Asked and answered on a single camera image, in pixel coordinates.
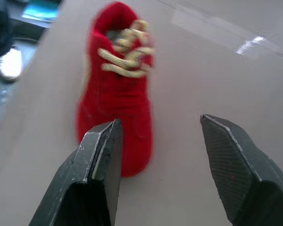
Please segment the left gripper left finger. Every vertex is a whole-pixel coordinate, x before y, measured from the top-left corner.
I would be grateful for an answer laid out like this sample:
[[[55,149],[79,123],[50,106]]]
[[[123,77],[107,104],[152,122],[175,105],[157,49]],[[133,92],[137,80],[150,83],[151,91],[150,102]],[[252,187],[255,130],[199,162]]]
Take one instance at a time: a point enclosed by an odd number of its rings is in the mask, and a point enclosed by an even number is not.
[[[31,226],[113,226],[121,180],[119,119],[93,127],[54,175]]]

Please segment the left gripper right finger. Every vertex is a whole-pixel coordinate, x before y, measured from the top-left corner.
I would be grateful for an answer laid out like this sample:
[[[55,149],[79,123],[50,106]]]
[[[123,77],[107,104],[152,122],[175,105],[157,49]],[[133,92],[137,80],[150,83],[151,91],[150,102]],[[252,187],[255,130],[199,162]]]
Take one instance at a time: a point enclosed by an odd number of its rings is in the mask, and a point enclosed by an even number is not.
[[[237,124],[200,117],[209,166],[233,226],[283,226],[283,172]]]

